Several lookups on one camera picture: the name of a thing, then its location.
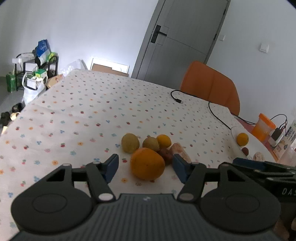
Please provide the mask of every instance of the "black metal rack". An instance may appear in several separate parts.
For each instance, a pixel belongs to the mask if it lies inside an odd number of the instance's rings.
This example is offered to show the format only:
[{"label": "black metal rack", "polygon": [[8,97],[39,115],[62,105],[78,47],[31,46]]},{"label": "black metal rack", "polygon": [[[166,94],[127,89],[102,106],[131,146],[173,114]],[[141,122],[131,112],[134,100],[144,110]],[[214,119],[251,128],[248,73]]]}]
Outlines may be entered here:
[{"label": "black metal rack", "polygon": [[[22,68],[22,71],[17,73],[17,64],[15,64],[15,84],[16,84],[16,90],[18,91],[18,86],[17,86],[17,76],[20,75],[20,74],[23,74],[25,75],[26,73],[26,64],[35,64],[35,60],[28,60],[28,61],[25,61],[23,62],[23,68]],[[42,64],[40,66],[40,69],[44,69],[44,68],[48,68],[47,70],[47,76],[48,78],[51,78],[51,77],[54,77],[57,75],[57,68],[58,68],[58,63],[59,63],[59,57],[58,56],[52,56],[50,58],[50,60],[48,62],[45,62],[44,64]],[[50,75],[50,66],[52,64],[55,64],[55,71],[54,71],[54,75]]]}]

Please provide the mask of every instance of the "gray floor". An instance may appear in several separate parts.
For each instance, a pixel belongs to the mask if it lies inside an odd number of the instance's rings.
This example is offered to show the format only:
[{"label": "gray floor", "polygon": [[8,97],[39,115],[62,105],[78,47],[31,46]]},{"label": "gray floor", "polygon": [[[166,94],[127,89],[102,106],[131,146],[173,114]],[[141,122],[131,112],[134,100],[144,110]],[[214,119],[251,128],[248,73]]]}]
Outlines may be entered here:
[{"label": "gray floor", "polygon": [[6,79],[5,77],[0,77],[0,113],[6,111],[11,113],[12,106],[22,101],[23,94],[23,90],[12,93],[7,92]]}]

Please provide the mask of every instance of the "orange plastic cup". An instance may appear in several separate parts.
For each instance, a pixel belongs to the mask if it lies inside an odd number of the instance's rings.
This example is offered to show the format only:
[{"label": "orange plastic cup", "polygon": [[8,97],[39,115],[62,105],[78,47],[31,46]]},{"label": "orange plastic cup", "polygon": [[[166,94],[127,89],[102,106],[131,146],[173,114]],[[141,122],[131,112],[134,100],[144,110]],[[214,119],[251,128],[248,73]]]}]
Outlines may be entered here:
[{"label": "orange plastic cup", "polygon": [[260,113],[259,120],[252,130],[251,134],[259,141],[263,142],[267,135],[276,128],[276,125],[268,119],[264,114]]}]

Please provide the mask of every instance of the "orange lid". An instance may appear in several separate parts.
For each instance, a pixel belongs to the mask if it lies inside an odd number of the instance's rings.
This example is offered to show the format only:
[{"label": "orange lid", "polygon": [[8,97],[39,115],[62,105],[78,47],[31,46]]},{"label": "orange lid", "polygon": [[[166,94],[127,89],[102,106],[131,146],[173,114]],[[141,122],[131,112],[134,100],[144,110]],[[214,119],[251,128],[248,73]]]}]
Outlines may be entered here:
[{"label": "orange lid", "polygon": [[266,115],[260,113],[259,118],[273,130],[276,128],[276,125]]}]

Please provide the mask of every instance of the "orange chair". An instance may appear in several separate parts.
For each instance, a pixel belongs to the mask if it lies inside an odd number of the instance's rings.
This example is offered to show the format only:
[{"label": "orange chair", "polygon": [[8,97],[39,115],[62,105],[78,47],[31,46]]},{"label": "orange chair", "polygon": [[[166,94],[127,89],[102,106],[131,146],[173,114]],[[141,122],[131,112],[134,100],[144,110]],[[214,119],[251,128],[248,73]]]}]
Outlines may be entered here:
[{"label": "orange chair", "polygon": [[199,61],[190,64],[180,90],[228,107],[231,113],[239,115],[239,96],[232,80]]}]

